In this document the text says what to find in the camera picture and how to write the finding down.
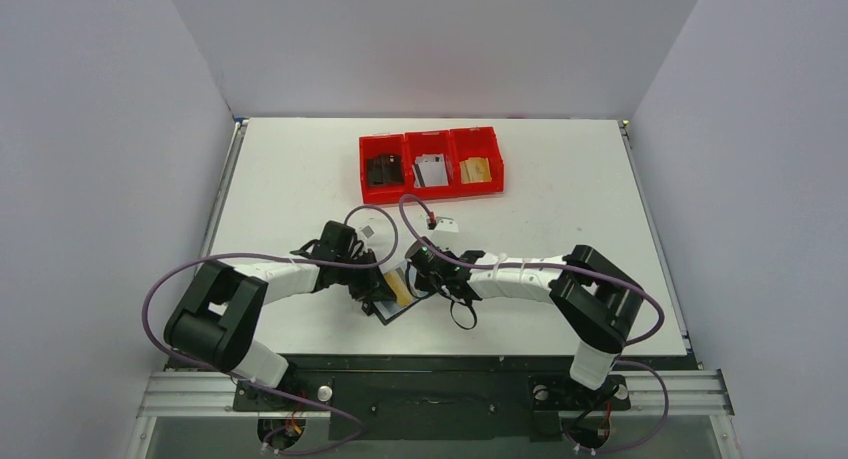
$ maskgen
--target white table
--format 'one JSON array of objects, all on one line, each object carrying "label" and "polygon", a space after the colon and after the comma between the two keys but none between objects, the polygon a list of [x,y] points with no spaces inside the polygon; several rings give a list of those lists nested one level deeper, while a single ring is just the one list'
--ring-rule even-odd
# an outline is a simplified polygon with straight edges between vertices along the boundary
[{"label": "white table", "polygon": [[[660,304],[666,321],[626,355],[685,355],[663,270],[615,121],[529,119],[252,118],[221,210],[212,252],[286,254],[318,237],[327,220],[341,221],[362,203],[360,136],[489,125],[503,155],[504,193],[437,201],[431,208],[456,219],[458,250],[512,257],[550,257],[575,244],[598,249]],[[412,243],[402,229],[397,260]],[[424,215],[408,210],[424,227]],[[352,225],[388,233],[385,219],[362,213]],[[577,335],[552,305],[492,299],[476,305],[479,324],[463,331],[448,303],[434,297],[389,326],[365,316],[335,286],[266,306],[256,338],[280,353],[570,355]],[[458,319],[465,311],[457,311]],[[656,313],[643,305],[631,337]]]}]

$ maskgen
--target gray wall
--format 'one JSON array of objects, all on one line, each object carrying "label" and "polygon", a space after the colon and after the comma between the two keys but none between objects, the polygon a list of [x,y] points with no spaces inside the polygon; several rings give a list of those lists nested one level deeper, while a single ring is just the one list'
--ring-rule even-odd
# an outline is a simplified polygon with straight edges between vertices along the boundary
[{"label": "gray wall", "polygon": [[237,115],[629,117],[697,0],[174,0]]},{"label": "gray wall", "polygon": [[700,0],[632,122],[748,458],[845,457],[848,0]]},{"label": "gray wall", "polygon": [[0,457],[120,457],[232,121],[171,0],[0,0],[0,49]]}]

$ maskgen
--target white wall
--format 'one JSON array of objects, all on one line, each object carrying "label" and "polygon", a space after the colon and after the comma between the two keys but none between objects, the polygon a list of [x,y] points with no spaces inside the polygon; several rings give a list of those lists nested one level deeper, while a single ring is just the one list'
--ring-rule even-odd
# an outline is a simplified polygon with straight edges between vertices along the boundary
[{"label": "white wall", "polygon": [[174,0],[237,115],[629,117],[697,0]]},{"label": "white wall", "polygon": [[748,458],[848,450],[848,0],[700,0],[632,121]]},{"label": "white wall", "polygon": [[171,0],[0,0],[0,48],[0,457],[120,457],[232,120]]}]

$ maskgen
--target red storage tray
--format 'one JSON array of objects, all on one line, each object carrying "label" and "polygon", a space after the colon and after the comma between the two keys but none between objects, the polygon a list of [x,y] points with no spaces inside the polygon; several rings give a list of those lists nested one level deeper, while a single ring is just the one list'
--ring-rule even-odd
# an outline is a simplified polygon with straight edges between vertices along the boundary
[{"label": "red storage tray", "polygon": [[[366,160],[382,154],[401,156],[403,185],[368,186]],[[447,186],[415,187],[413,164],[415,158],[423,154],[444,154]],[[460,162],[469,157],[485,157],[489,160],[491,182],[462,183]],[[504,185],[503,158],[495,130],[491,127],[360,137],[359,171],[362,202],[365,204],[397,202],[400,196],[407,193],[425,200],[492,194],[503,192]]]}]

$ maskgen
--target purple cable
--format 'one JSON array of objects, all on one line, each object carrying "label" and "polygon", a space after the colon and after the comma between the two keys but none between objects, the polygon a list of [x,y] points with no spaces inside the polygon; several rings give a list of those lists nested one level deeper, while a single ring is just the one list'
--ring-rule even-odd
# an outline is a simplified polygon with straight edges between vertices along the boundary
[{"label": "purple cable", "polygon": [[[185,356],[183,354],[180,354],[180,353],[170,349],[165,344],[163,344],[159,339],[157,339],[156,336],[153,334],[153,330],[150,327],[150,317],[149,317],[149,315],[150,315],[150,303],[152,302],[153,296],[156,294],[156,291],[158,291],[159,288],[162,287],[162,284],[164,284],[168,279],[172,278],[176,274],[178,274],[178,273],[180,273],[180,272],[182,272],[182,271],[184,271],[184,270],[186,270],[190,267],[196,266],[198,264],[202,264],[204,262],[220,260],[220,259],[236,259],[236,258],[260,259],[260,260],[273,261],[273,262],[288,262],[288,263],[294,262],[295,264],[312,264],[312,265],[316,265],[316,266],[341,267],[341,268],[345,268],[345,269],[369,269],[369,268],[372,268],[372,267],[380,267],[382,264],[385,264],[387,261],[389,261],[392,258],[392,256],[394,255],[395,251],[397,251],[398,243],[400,241],[400,238],[399,238],[399,235],[398,235],[397,224],[395,224],[395,221],[392,219],[392,216],[390,216],[389,213],[387,213],[385,210],[383,210],[382,208],[380,208],[378,206],[373,206],[373,205],[370,205],[370,204],[357,206],[352,211],[350,211],[350,213],[348,213],[347,217],[345,217],[345,224],[347,224],[348,220],[350,220],[350,217],[353,215],[353,213],[355,213],[356,211],[360,211],[362,209],[373,209],[373,210],[381,213],[382,215],[384,215],[386,217],[386,219],[389,220],[389,224],[391,224],[391,226],[392,226],[392,232],[394,233],[394,236],[395,236],[394,244],[392,244],[391,251],[383,259],[380,259],[379,261],[377,261],[373,264],[344,264],[344,263],[341,263],[341,262],[319,261],[319,260],[315,260],[315,259],[307,259],[305,257],[281,257],[281,256],[273,256],[273,255],[270,255],[270,254],[259,254],[259,253],[252,253],[252,252],[231,252],[231,253],[226,253],[226,254],[213,254],[213,255],[210,255],[210,256],[201,257],[200,259],[195,259],[193,261],[189,261],[185,264],[177,266],[177,267],[171,269],[170,271],[166,272],[155,283],[153,283],[153,286],[150,288],[149,291],[147,291],[147,295],[144,297],[144,304],[142,305],[142,309],[141,309],[141,326],[144,329],[144,334],[147,336],[147,339],[149,339],[150,342],[153,343],[154,346],[156,346],[157,349],[164,352],[168,356],[170,356],[174,359],[177,359],[178,361],[181,361],[181,362],[184,362],[184,363],[189,364],[191,366],[194,366],[194,367],[215,371],[216,369],[214,367],[212,367],[212,365],[210,365],[210,364],[206,364],[205,362],[192,359],[188,356]],[[235,376],[235,375],[232,375],[232,376],[235,377],[236,379],[243,379],[243,378]],[[349,414],[345,411],[342,411],[340,409],[336,409],[335,407],[328,406],[326,404],[321,404],[320,402],[310,401],[309,399],[305,399],[303,397],[296,396],[294,394],[289,394],[287,392],[283,392],[283,391],[280,391],[278,389],[274,389],[272,387],[267,387],[267,386],[263,386],[261,384],[256,384],[256,383],[252,383],[252,385],[253,385],[253,387],[261,389],[261,390],[268,392],[270,394],[274,394],[274,395],[277,395],[277,396],[280,396],[280,397],[284,397],[284,398],[291,400],[291,401],[300,402],[301,404],[305,404],[305,405],[308,405],[308,406],[317,407],[319,409],[325,410],[325,411],[333,413],[333,414],[338,414],[338,415],[340,415],[340,416],[342,416],[346,419],[349,419],[349,420],[351,420],[351,421],[353,421],[353,422],[355,422],[355,423],[357,423],[361,426],[361,429],[359,431],[357,431],[356,433],[351,434],[350,436],[345,437],[344,439],[341,439],[340,441],[334,442],[332,444],[328,444],[326,446],[321,446],[319,448],[311,449],[311,450],[308,450],[308,451],[295,451],[295,452],[280,451],[281,455],[284,455],[284,456],[308,456],[310,454],[317,454],[317,453],[320,453],[320,452],[328,451],[330,449],[334,449],[336,447],[344,445],[344,444],[358,438],[359,436],[362,435],[363,432],[365,432],[365,424],[359,418],[357,418],[356,416]],[[265,436],[265,439],[263,440],[263,442],[268,443],[271,440],[271,438],[274,437],[275,434],[281,432],[282,430],[283,429],[281,428],[281,429],[271,431],[270,433],[268,433],[268,435]]]},{"label": "purple cable", "polygon": [[[660,382],[660,387],[662,387],[662,390],[663,390],[663,401],[664,401],[663,402],[663,415],[662,415],[662,417],[660,417],[660,421],[657,423],[657,425],[654,426],[654,429],[651,430],[651,432],[649,432],[647,435],[645,435],[645,437],[638,439],[636,441],[627,443],[627,444],[622,444],[620,446],[615,446],[615,447],[610,447],[610,448],[605,448],[605,449],[595,449],[594,450],[595,454],[611,454],[613,452],[627,451],[627,450],[633,449],[635,447],[639,447],[642,444],[651,440],[652,437],[656,436],[657,433],[660,432],[660,429],[662,429],[662,427],[665,425],[665,421],[668,419],[668,407],[669,407],[668,387],[666,387],[665,381],[663,381],[662,377],[660,377],[660,374],[657,371],[655,371],[652,367],[647,366],[645,364],[642,364],[641,362],[617,361],[616,364],[619,365],[619,366],[635,367],[637,369],[642,369],[643,371],[648,371],[654,377],[657,378],[657,380]],[[574,444],[577,444],[574,441],[574,439],[572,439],[571,436],[568,435],[568,432],[564,432],[564,434],[565,434],[565,437],[568,438],[568,440],[570,440]],[[592,452],[592,449],[589,449],[587,447],[584,447],[584,446],[579,446],[579,447],[580,447],[581,451],[589,452],[589,453]]]},{"label": "purple cable", "polygon": [[[400,200],[398,200],[398,209],[400,210],[400,217],[401,217],[401,219],[403,219],[403,223],[406,224],[406,228],[409,229],[409,232],[412,233],[412,236],[415,238],[415,240],[420,242],[421,236],[418,234],[418,232],[415,230],[415,228],[412,227],[412,224],[409,222],[409,218],[406,217],[406,211],[403,210],[403,205],[406,201],[417,202],[421,207],[424,208],[424,211],[427,213],[428,217],[430,216],[430,209],[427,207],[426,204],[424,204],[424,201],[422,201],[421,199],[419,199],[417,196],[415,196],[413,194],[404,194],[403,196],[400,197]],[[435,255],[439,259],[442,259],[443,261],[447,261],[447,262],[449,262],[449,263],[451,263],[455,266],[465,267],[465,268],[468,268],[468,269],[482,269],[482,270],[493,270],[493,269],[495,269],[494,264],[470,264],[470,263],[458,261],[456,259],[453,259],[452,257],[446,256],[445,254],[443,254],[442,252],[440,252],[436,248],[431,248],[430,251],[433,253],[433,255]],[[569,266],[568,264],[556,264],[556,263],[552,263],[552,262],[534,262],[532,265],[533,265],[534,268],[538,267],[538,268],[560,269],[560,270],[563,270],[563,271],[569,271],[569,272],[574,272],[574,273],[577,273],[577,274],[582,274],[584,276],[588,276],[588,277],[591,277],[593,279],[601,280],[601,281],[607,282],[609,284],[613,284],[615,286],[619,286],[619,287],[623,287],[625,289],[629,289],[629,290],[635,292],[636,294],[639,294],[640,296],[642,296],[642,298],[645,299],[645,301],[648,302],[648,304],[650,304],[651,306],[653,306],[654,309],[656,309],[656,311],[657,311],[657,323],[654,324],[654,327],[649,329],[648,332],[646,332],[645,334],[642,334],[641,336],[638,336],[634,339],[626,341],[624,343],[625,346],[631,346],[633,344],[637,344],[639,342],[642,342],[645,339],[648,339],[649,337],[656,334],[657,331],[660,330],[663,323],[665,322],[665,313],[663,312],[662,306],[660,306],[660,303],[657,302],[657,300],[654,299],[653,297],[649,296],[647,292],[643,291],[642,289],[640,289],[639,287],[637,287],[634,284],[630,284],[627,281],[622,281],[621,279],[618,279],[618,278],[615,278],[615,277],[612,277],[612,276],[608,276],[606,274],[601,274],[599,272],[591,271],[589,269],[583,269],[582,267]],[[520,269],[520,268],[526,267],[526,266],[527,266],[527,264],[521,263],[521,262],[502,262],[502,263],[497,265],[498,268],[510,267],[510,268],[516,268],[516,269]]]}]

